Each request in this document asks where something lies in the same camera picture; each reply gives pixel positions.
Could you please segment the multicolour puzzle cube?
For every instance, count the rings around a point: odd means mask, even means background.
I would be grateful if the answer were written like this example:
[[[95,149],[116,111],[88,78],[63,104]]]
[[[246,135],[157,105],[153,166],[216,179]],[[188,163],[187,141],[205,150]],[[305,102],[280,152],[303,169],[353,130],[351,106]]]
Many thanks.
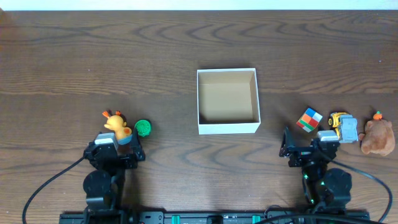
[[[304,114],[296,122],[296,125],[304,131],[312,132],[320,123],[323,116],[312,108],[307,108]]]

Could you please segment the brown plush bear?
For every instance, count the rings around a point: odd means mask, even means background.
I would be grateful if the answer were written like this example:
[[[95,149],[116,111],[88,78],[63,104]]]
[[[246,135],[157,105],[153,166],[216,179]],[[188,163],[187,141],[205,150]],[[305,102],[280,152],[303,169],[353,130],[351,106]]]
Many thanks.
[[[365,124],[364,133],[360,133],[358,139],[361,141],[360,149],[364,154],[387,156],[396,145],[392,123],[383,119],[380,111]]]

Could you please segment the yellow grey toy truck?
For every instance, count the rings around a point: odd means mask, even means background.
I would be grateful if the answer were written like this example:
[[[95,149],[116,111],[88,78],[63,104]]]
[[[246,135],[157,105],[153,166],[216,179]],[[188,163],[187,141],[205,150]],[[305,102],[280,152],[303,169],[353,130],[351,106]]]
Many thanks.
[[[328,119],[328,125],[338,136],[340,143],[354,143],[358,141],[358,121],[346,112],[332,113]]]

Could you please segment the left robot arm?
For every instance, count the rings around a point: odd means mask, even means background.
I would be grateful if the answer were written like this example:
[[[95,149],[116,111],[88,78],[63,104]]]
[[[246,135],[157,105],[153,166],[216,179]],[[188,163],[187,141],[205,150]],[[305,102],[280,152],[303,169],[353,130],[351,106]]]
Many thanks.
[[[136,129],[129,140],[129,151],[125,154],[118,152],[119,142],[114,133],[100,133],[88,143],[83,155],[95,168],[83,181],[89,209],[122,209],[125,173],[137,168],[137,163],[146,158]]]

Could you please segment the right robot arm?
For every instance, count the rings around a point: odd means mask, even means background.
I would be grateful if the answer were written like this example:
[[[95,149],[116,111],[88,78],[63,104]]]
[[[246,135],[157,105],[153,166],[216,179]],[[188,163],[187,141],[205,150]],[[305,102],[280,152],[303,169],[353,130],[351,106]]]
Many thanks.
[[[344,213],[351,200],[351,174],[342,169],[328,168],[339,146],[339,141],[328,131],[321,131],[309,146],[296,146],[289,129],[284,130],[279,156],[289,159],[289,167],[301,168],[303,191],[310,204],[310,213]]]

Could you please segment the orange toy duck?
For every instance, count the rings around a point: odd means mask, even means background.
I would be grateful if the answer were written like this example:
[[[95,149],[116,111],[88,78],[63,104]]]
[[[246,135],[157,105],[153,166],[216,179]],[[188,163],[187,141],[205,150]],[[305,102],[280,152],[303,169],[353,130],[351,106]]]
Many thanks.
[[[127,127],[127,122],[120,111],[116,111],[115,114],[111,114],[110,111],[104,111],[102,115],[107,119],[104,127],[114,131],[118,144],[126,145],[131,142],[132,129]]]

